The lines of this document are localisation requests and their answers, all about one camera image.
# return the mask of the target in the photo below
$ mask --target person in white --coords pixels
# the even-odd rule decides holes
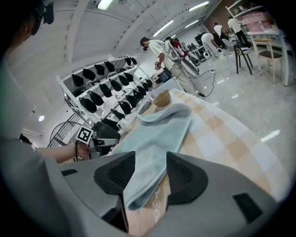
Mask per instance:
[[[213,56],[219,56],[219,53],[217,51],[217,48],[219,46],[214,41],[214,36],[210,33],[205,33],[202,35],[201,40],[203,42],[203,45],[205,49]]]
[[[238,20],[233,17],[229,17],[228,26],[233,29],[238,40],[242,43],[244,47],[250,48],[251,44],[248,42],[244,32],[241,30],[241,25]]]
[[[215,22],[214,31],[216,31],[219,37],[221,37],[222,27],[222,25],[219,25],[217,22]]]
[[[141,46],[144,48],[149,48],[158,58],[159,63],[157,65],[157,70],[161,68],[161,64],[164,63],[165,67],[177,78],[177,80],[180,82],[184,90],[196,96],[194,85],[189,79],[188,73],[184,70],[182,65],[177,61],[172,61],[168,57],[166,57],[166,52],[164,45],[165,43],[160,40],[152,40],[148,39],[146,37],[143,37],[140,40]]]

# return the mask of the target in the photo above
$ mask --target light blue towel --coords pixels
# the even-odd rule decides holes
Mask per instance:
[[[136,152],[135,172],[123,192],[126,208],[143,207],[163,179],[167,152],[178,152],[191,121],[191,108],[173,104],[164,111],[138,116],[140,125],[114,150]]]

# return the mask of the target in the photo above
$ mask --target checkered tablecloth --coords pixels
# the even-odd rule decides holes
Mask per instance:
[[[171,102],[185,103],[192,119],[179,153],[232,167],[248,177],[275,200],[285,198],[288,175],[271,150],[246,126],[223,110],[185,92],[170,91]],[[144,115],[160,108],[152,105]],[[170,194],[166,175],[149,202],[140,210],[126,210],[129,233],[142,236],[164,215]]]

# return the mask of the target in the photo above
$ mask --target wooden bowl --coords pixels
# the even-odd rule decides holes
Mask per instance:
[[[171,95],[168,90],[161,92],[152,103],[158,107],[166,106],[171,101]]]

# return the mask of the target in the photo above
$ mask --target white floor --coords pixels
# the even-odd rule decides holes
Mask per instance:
[[[264,72],[260,76],[254,52],[251,52],[250,58],[254,66],[253,75],[250,75],[243,57],[239,74],[236,74],[235,56],[229,56],[229,52],[226,52],[223,58],[210,58],[201,63],[200,75],[206,72],[206,69],[216,70],[214,90],[205,100],[237,118],[262,138],[292,178],[296,170],[296,81],[293,79],[295,65],[292,65],[292,57],[289,57],[289,86],[285,87],[281,81],[272,83],[272,75],[266,71],[267,62],[262,61]],[[280,72],[278,63],[278,80]],[[193,79],[198,90],[206,96],[212,89],[213,76],[207,72],[200,78]]]

